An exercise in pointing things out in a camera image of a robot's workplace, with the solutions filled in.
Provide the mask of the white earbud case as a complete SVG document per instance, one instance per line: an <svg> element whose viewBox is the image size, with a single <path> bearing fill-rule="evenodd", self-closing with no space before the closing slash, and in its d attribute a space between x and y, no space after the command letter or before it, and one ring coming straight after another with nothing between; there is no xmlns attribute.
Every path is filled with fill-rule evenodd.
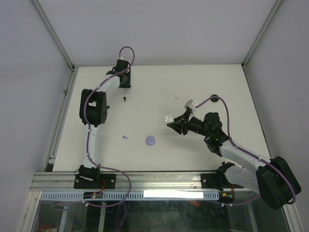
<svg viewBox="0 0 309 232"><path fill-rule="evenodd" d="M174 116L173 115L166 115L164 121L168 124L171 122L174 122Z"/></svg>

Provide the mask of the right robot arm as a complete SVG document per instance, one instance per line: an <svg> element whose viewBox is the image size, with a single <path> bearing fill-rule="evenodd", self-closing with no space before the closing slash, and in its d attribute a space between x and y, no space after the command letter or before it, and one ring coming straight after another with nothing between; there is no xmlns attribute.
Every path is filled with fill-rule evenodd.
<svg viewBox="0 0 309 232"><path fill-rule="evenodd" d="M204 120L200 120L186 110L167 126L180 135L191 131L204 136L210 152L229 160L216 170L214 188L218 190L229 184L242 186L258 194L276 210L291 203L301 192L301 186L285 159L280 156L268 159L232 142L222 130L217 112L207 113Z"/></svg>

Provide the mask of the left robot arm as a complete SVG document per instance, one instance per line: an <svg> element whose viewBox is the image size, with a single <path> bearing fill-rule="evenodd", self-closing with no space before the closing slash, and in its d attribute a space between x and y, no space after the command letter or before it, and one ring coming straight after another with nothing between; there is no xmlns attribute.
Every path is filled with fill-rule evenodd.
<svg viewBox="0 0 309 232"><path fill-rule="evenodd" d="M83 89L79 117L84 124L85 149L82 165L92 169L99 166L98 133L108 114L107 93L117 88L131 88L131 62L119 58L103 81L94 89Z"/></svg>

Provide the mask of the purple earbud case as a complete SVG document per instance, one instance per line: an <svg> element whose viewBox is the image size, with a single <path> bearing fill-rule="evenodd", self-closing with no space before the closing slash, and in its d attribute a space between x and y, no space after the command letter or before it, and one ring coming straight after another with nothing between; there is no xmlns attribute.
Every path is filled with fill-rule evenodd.
<svg viewBox="0 0 309 232"><path fill-rule="evenodd" d="M148 136L145 142L148 146L153 146L156 143L156 139L153 136Z"/></svg>

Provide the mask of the black earbud case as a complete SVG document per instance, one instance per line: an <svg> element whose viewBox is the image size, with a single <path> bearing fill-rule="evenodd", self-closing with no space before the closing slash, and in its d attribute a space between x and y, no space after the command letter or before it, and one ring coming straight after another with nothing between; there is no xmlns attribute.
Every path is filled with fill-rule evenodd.
<svg viewBox="0 0 309 232"><path fill-rule="evenodd" d="M219 101L218 96L216 94L211 95L211 101L212 102L218 102Z"/></svg>

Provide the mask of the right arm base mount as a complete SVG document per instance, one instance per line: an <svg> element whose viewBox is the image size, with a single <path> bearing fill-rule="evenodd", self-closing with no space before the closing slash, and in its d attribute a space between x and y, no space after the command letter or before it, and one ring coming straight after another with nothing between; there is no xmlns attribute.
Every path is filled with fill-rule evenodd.
<svg viewBox="0 0 309 232"><path fill-rule="evenodd" d="M202 173L201 187L203 189L216 189L223 191L225 188L232 188L232 184L227 180L225 173L227 169L233 167L235 164L231 162L223 162L222 165L212 173Z"/></svg>

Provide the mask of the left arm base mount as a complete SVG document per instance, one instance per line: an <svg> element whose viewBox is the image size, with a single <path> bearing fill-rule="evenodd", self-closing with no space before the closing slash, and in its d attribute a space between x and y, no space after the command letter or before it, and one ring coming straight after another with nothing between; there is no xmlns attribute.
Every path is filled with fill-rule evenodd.
<svg viewBox="0 0 309 232"><path fill-rule="evenodd" d="M75 174L74 189L115 189L116 174L104 174L99 168L81 165Z"/></svg>

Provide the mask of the aluminium front rail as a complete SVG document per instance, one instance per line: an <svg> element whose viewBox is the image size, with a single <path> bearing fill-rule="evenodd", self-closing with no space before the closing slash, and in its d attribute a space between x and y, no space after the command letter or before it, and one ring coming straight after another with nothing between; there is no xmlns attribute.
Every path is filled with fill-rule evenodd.
<svg viewBox="0 0 309 232"><path fill-rule="evenodd" d="M90 181L73 172L36 172L31 191L94 190L105 186L106 191L143 190L213 190L209 185L216 178L216 172L101 172L98 181Z"/></svg>

